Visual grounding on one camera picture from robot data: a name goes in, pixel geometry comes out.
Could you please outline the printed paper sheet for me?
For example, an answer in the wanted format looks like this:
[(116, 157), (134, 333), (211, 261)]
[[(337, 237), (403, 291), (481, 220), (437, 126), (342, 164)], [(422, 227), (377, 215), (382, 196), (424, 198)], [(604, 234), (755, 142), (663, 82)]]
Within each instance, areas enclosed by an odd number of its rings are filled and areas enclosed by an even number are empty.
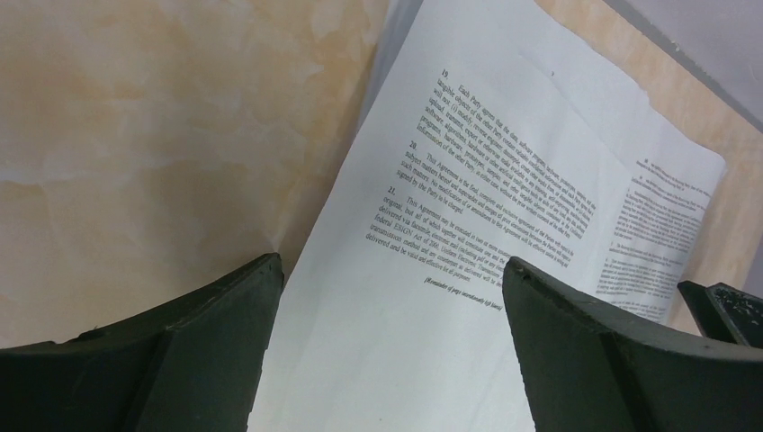
[(631, 175), (591, 294), (667, 324), (725, 160), (655, 111), (646, 92), (595, 51), (523, 54)]
[(534, 431), (502, 276), (594, 285), (661, 121), (533, 1), (404, 2), (292, 271), (252, 431)]

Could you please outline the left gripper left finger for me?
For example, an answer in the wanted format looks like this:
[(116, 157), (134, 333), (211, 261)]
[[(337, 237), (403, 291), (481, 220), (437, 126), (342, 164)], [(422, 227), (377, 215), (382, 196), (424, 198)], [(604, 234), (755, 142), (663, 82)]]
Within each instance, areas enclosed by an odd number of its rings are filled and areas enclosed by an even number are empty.
[(67, 342), (3, 349), (2, 430), (246, 430), (283, 285), (265, 254)]

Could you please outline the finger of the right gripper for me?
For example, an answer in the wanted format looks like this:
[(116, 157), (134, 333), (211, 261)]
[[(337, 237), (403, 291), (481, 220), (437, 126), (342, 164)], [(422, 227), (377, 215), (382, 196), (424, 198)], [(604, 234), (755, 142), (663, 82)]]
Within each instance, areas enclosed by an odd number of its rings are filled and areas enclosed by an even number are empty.
[(678, 284), (699, 331), (706, 338), (762, 348), (762, 299), (728, 284)]

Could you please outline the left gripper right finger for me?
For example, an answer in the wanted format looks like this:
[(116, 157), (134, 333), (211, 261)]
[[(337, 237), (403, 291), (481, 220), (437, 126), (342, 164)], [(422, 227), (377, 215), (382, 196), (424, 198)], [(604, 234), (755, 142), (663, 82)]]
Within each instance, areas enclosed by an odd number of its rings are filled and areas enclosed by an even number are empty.
[(762, 351), (695, 336), (513, 257), (503, 297), (539, 431), (759, 431)]

